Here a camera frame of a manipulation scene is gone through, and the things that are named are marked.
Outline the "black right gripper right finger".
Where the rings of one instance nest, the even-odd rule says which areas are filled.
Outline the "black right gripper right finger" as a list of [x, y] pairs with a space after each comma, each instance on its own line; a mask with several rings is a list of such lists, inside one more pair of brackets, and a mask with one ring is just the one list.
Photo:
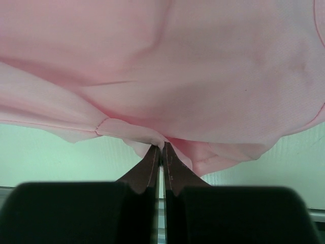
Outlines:
[[285, 187], [211, 186], [162, 151], [167, 243], [321, 243], [302, 198]]

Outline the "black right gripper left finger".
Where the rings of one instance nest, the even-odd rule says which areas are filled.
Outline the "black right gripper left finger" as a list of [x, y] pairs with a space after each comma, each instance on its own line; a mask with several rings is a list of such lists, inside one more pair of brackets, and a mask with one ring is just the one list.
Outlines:
[[1, 209], [1, 243], [157, 243], [160, 150], [114, 182], [26, 182]]

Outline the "pink t-shirt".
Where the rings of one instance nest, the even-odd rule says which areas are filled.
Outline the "pink t-shirt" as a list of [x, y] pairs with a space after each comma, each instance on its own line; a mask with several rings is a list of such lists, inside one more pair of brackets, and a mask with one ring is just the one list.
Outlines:
[[1, 1], [3, 124], [203, 176], [322, 122], [324, 1]]

